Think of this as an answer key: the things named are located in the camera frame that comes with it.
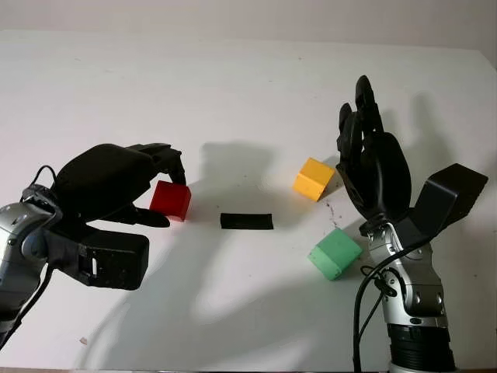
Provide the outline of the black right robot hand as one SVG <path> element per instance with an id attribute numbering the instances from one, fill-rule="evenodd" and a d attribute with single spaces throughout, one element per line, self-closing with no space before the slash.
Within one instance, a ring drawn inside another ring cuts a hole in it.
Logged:
<path id="1" fill-rule="evenodd" d="M 339 171 L 354 207 L 368 221 L 396 221 L 409 209 L 412 182 L 397 138 L 384 129 L 370 80 L 359 77 L 356 109 L 339 111 Z"/>

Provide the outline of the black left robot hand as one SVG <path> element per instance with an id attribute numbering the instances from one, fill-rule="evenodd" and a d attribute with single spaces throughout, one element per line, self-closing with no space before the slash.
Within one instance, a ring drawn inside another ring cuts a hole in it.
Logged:
<path id="1" fill-rule="evenodd" d="M 50 189 L 67 219 L 167 228 L 167 217 L 134 205 L 159 173 L 185 186 L 181 151 L 164 143 L 101 144 L 67 163 Z"/>

